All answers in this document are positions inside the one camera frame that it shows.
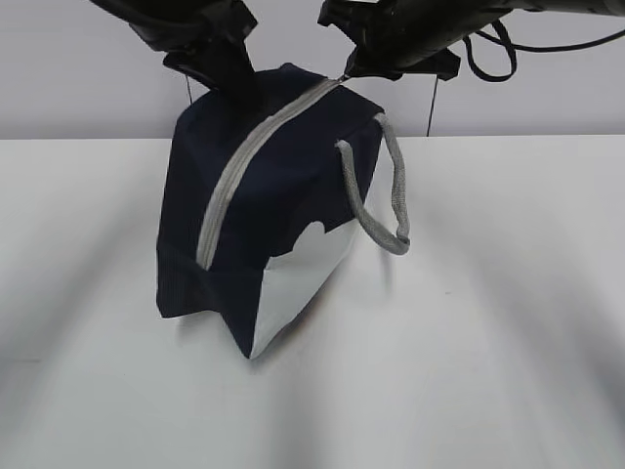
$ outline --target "white table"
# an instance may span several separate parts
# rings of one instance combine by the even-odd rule
[[[168,141],[0,142],[0,468],[625,467],[625,137],[401,143],[410,254],[247,362],[154,305]]]

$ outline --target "white fabric panel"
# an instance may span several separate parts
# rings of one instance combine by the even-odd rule
[[[358,221],[325,232],[310,224],[293,251],[271,258],[265,268],[251,359],[267,348],[275,335],[297,317],[350,250]]]

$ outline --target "black robotic arm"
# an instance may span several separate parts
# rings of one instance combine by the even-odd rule
[[[245,49],[257,22],[242,0],[91,1],[127,21],[152,49],[166,52],[166,66],[244,106],[262,101]],[[460,66],[448,46],[514,9],[625,17],[625,0],[325,0],[318,22],[338,26],[355,43],[348,76],[396,80],[429,73],[448,80]],[[510,41],[500,42],[512,53]]]

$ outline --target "gray wall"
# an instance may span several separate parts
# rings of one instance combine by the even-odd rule
[[[336,29],[315,24],[321,0],[248,4],[261,22],[249,41],[257,68],[293,62],[329,75],[343,69],[352,46]],[[87,0],[2,0],[0,13],[0,139],[171,135],[187,104],[184,79],[121,21]],[[594,39],[625,21],[517,13],[506,23],[517,42],[552,45]],[[482,41],[477,56],[493,71],[508,66],[502,50]],[[434,134],[623,133],[624,59],[625,40],[591,52],[523,54],[518,76],[506,84],[482,83],[463,67],[439,89]],[[425,132],[433,83],[412,76],[353,86],[387,108],[401,135],[416,136]]]

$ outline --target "dark blue fabric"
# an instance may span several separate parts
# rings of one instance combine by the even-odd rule
[[[243,112],[211,92],[179,119],[158,239],[162,316],[217,311],[246,357],[269,258],[290,252],[312,222],[330,232],[354,218],[335,144],[352,144],[365,199],[382,138],[373,120],[382,109],[344,87],[285,124],[247,168],[206,272],[195,263],[199,232],[229,159],[256,126],[323,79],[291,64],[258,76],[267,96],[261,111]]]

